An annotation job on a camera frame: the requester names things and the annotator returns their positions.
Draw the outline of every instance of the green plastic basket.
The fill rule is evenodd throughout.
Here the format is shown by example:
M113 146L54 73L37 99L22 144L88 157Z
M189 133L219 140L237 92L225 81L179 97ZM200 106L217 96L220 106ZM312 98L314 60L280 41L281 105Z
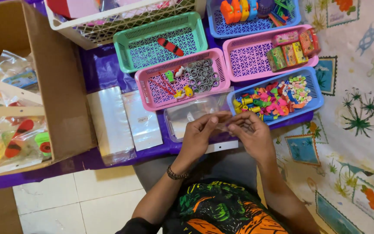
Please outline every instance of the green plastic basket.
M136 72L178 58L158 44L160 37L177 45L184 55L207 50L200 14L188 12L117 32L113 36L113 43L121 70Z

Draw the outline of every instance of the white plastic container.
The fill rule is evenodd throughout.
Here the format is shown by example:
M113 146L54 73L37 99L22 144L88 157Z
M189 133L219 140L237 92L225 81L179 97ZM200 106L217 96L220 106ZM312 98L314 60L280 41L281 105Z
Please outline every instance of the white plastic container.
M79 19L64 21L47 7L50 26L85 50L112 43L113 35L152 21L197 11L204 18L204 0L143 0Z

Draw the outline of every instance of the bracelet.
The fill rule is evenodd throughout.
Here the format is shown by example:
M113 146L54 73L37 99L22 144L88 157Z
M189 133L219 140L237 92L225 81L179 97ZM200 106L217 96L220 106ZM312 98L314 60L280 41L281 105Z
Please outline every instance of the bracelet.
M174 173L172 170L171 170L171 165L170 164L167 168L167 174L168 174L168 177L171 178L171 179L174 179L174 180L179 180L179 179L185 179L188 177L188 173L185 174L185 175L177 175L176 173Z

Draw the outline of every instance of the black t-shirt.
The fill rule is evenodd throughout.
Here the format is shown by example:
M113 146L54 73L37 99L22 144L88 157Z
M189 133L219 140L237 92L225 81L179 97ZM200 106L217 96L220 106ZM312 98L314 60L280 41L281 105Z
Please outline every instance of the black t-shirt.
M116 234L156 234L161 225L131 219ZM205 180L180 190L163 234L286 234L253 190Z

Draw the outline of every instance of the purple tablecloth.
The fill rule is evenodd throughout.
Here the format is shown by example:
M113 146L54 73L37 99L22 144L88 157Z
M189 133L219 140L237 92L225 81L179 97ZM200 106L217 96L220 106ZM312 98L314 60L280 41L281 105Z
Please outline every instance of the purple tablecloth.
M28 2L33 3L34 7L37 8L41 13L46 14L44 4L42 2L40 2L39 0L28 0ZM210 35L207 17L203 19L203 25L205 28L209 48L221 48L224 40L215 39ZM114 86L120 86L124 93L137 90L135 80L133 79L133 74L123 73L119 69L118 58L116 56L115 48L112 44L88 51L81 49L80 57L83 65L82 67L84 68L84 77L88 93L97 92L99 90L111 88ZM254 82L233 83L233 86L235 86L235 88L241 88L252 83ZM137 157L135 159L114 165L115 167L133 165L138 162L153 159L154 157L164 154L178 154L181 148L181 143L174 143L169 139L168 131L164 123L163 112L157 111L157 116L164 143L159 146L138 151ZM313 113L311 112L293 120L288 120L277 125L273 125L271 126L271 129L288 126L299 122L306 122L311 120L312 118ZM232 138L227 134L224 134L217 139L218 142L228 140L232 140ZM95 148L46 168L30 172L0 176L0 188L11 187L31 182L40 182L50 177L78 172L86 169L103 168L106 168L106 166L101 159L98 149Z

